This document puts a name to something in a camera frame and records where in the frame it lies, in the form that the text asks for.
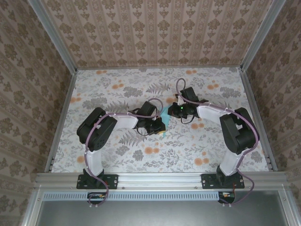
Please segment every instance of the cable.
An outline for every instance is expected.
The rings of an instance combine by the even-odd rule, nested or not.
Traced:
[[[138,130],[138,128],[137,128],[137,133],[139,133],[141,136],[147,136],[147,135],[149,135],[149,133],[148,134],[142,134],[142,133],[140,133],[139,130]]]
[[[109,187],[108,185],[103,181],[101,180],[100,178],[98,178],[97,176],[95,176],[92,171],[90,170],[89,168],[89,165],[88,165],[88,160],[87,160],[87,153],[89,151],[89,148],[88,148],[88,144],[89,144],[89,140],[92,136],[92,133],[94,132],[94,130],[96,129],[96,127],[100,124],[100,122],[108,117],[108,116],[111,116],[111,115],[117,115],[117,116],[124,116],[124,115],[129,115],[129,116],[134,116],[134,117],[140,117],[140,118],[155,118],[155,117],[158,117],[161,115],[162,111],[163,111],[163,102],[157,98],[151,98],[149,99],[148,101],[151,101],[151,100],[158,100],[160,103],[161,103],[161,109],[158,113],[156,113],[155,115],[151,115],[151,116],[144,116],[144,115],[136,115],[136,114],[132,114],[132,113],[106,113],[103,117],[101,117],[93,126],[93,128],[91,129],[87,139],[86,139],[86,150],[85,150],[85,154],[84,154],[84,158],[85,158],[85,164],[86,164],[86,168],[87,168],[87,171],[88,173],[90,174],[91,177],[95,178],[96,180],[100,181],[104,186],[105,186],[105,189],[106,189],[106,195],[104,197],[104,199],[99,203],[99,204],[92,204],[91,203],[91,197],[89,197],[89,200],[88,200],[88,203],[90,204],[90,207],[91,206],[98,206],[98,205],[102,205],[108,198],[108,195],[109,195]]]
[[[185,125],[185,124],[189,124],[189,123],[191,123],[191,122],[193,121],[193,119],[194,119],[194,116],[192,117],[192,119],[191,119],[189,122],[184,123],[184,122],[183,122],[183,118],[181,118],[181,123],[184,124],[184,125]]]
[[[179,85],[179,81],[183,81],[184,82],[184,88],[186,87],[186,81],[184,78],[179,78],[178,81],[176,82],[176,85],[175,85],[175,89],[177,90],[177,93],[178,95],[183,99],[185,100],[186,102],[188,103],[192,103],[192,104],[195,104],[195,105],[200,105],[200,106],[210,106],[210,107],[213,107],[213,108],[216,108],[216,109],[219,109],[219,110],[224,110],[224,111],[227,111],[229,113],[232,113],[234,114],[235,116],[237,116],[238,118],[240,118],[241,120],[243,120],[252,130],[252,132],[254,133],[254,136],[255,136],[255,144],[252,148],[250,148],[248,151],[244,152],[243,155],[241,156],[240,160],[238,161],[238,164],[236,166],[236,171],[242,175],[243,177],[247,178],[248,180],[250,180],[252,182],[252,187],[251,189],[249,190],[249,192],[243,197],[241,198],[240,200],[238,200],[237,202],[234,202],[232,203],[232,205],[234,204],[237,204],[237,203],[240,203],[242,200],[244,200],[254,189],[254,186],[255,186],[255,183],[252,179],[250,179],[249,177],[247,177],[246,175],[244,175],[243,173],[241,173],[238,168],[240,166],[240,164],[242,163],[244,157],[246,154],[250,153],[251,151],[253,151],[257,145],[258,145],[258,136],[257,136],[257,132],[256,132],[256,129],[254,128],[254,126],[243,116],[241,116],[240,114],[237,114],[235,111],[231,110],[231,109],[228,109],[228,108],[223,108],[223,107],[220,107],[220,106],[217,106],[217,105],[212,105],[211,103],[198,103],[198,102],[194,102],[194,101],[190,101],[186,98],[184,98],[182,95],[181,95],[181,92],[179,91],[178,89],[178,85]]]

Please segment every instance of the metal ledge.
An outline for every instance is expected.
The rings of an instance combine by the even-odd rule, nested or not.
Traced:
[[[104,191],[76,189],[79,174],[80,173],[39,173],[34,189],[43,191]],[[116,191],[203,190],[201,174],[202,173],[118,173],[119,184]],[[284,172],[246,172],[245,174],[254,180],[254,190],[256,191],[279,190],[283,186],[288,186]],[[251,185],[252,183],[246,179],[245,189],[240,190],[247,191]],[[220,191],[220,189],[212,189],[211,191]]]
[[[262,24],[260,25],[257,34],[255,35],[252,43],[241,62],[242,68],[247,70],[249,65],[251,64],[253,58],[255,57],[257,51],[259,50],[262,42],[264,41],[265,37],[267,36],[270,28],[274,24],[280,10],[282,9],[283,5],[285,4],[285,0],[275,0],[272,2],[267,14],[265,15]]]
[[[289,226],[301,225],[301,217],[298,211],[293,193],[285,188],[278,191],[281,204]]]
[[[70,55],[67,47],[65,46],[63,40],[61,39],[58,30],[52,24],[50,17],[48,16],[46,10],[43,7],[42,1],[41,0],[28,0],[28,1],[32,6],[34,12],[37,14],[39,20],[41,21],[44,29],[47,31],[47,34],[51,38],[55,48],[61,55],[61,58],[65,62],[70,73],[75,74],[76,63],[72,59],[72,56]]]
[[[62,134],[62,131],[63,131],[63,128],[64,128],[64,124],[65,124],[69,104],[70,104],[73,89],[74,89],[74,86],[75,86],[76,77],[77,77],[76,74],[74,74],[71,77],[69,88],[68,88],[68,91],[67,91],[67,94],[66,94],[66,99],[65,99],[62,111],[61,111],[60,119],[59,119],[58,124],[57,124],[57,128],[56,128],[56,131],[55,131],[55,136],[53,138],[53,142],[52,142],[52,145],[51,145],[51,148],[50,148],[50,152],[49,152],[49,156],[48,156],[48,160],[47,160],[44,172],[51,171],[50,167],[53,164],[52,161],[54,161],[54,157],[55,157],[55,154],[57,152],[58,145],[60,143],[61,134]]]
[[[256,101],[255,101],[255,97],[254,97],[253,92],[252,92],[252,88],[251,88],[248,76],[247,76],[246,72],[242,71],[242,70],[239,71],[239,74],[240,74],[240,77],[241,77],[241,81],[244,85],[244,89],[245,89],[245,92],[246,92],[246,97],[247,97],[249,105],[250,105],[252,116],[254,117],[254,124],[255,124],[255,126],[258,130],[258,133],[260,135],[260,143],[262,145],[262,149],[264,150],[264,152],[266,154],[269,155],[270,163],[272,165],[273,170],[277,171],[278,168],[277,168],[277,165],[276,165],[276,162],[275,162],[275,159],[274,159],[272,149],[269,145],[268,136],[265,132],[265,129],[264,129],[264,126],[263,126],[263,123],[262,123],[262,120],[261,120],[261,117],[260,117],[260,114],[259,114],[259,110],[258,110]]]
[[[85,70],[117,70],[117,69],[163,69],[163,68],[222,68],[240,67],[240,65],[156,65],[156,66],[124,66],[124,67],[79,67],[79,71]]]
[[[89,192],[44,192],[43,201],[88,201]],[[116,192],[107,201],[218,201],[218,192]]]

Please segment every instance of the blue cloth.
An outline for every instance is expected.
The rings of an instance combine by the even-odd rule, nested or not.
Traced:
[[[169,120],[170,120],[170,115],[168,115],[168,108],[169,107],[164,107],[163,108],[163,111],[160,115],[160,117],[162,118],[162,122],[165,124],[165,129],[167,130],[168,128],[168,123],[169,123]]]

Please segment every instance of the floor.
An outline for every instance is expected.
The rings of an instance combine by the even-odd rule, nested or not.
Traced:
[[[52,172],[81,172],[84,168],[84,149],[76,130],[94,108],[126,112],[152,97],[168,107],[175,101],[178,78],[184,78],[199,99],[232,109],[244,107],[251,115],[237,68],[78,71]],[[216,170],[226,148],[218,124],[194,119],[183,125],[171,118],[164,136],[144,137],[135,130],[120,129],[100,151],[106,172],[204,172]],[[268,171],[261,144],[245,157],[240,169]]]

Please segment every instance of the wall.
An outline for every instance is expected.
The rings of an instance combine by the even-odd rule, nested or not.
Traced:
[[[70,73],[26,0],[0,1],[0,225],[22,219]]]
[[[277,166],[300,207],[301,1],[286,1],[247,74]]]
[[[42,0],[77,67],[239,65],[271,0]]]

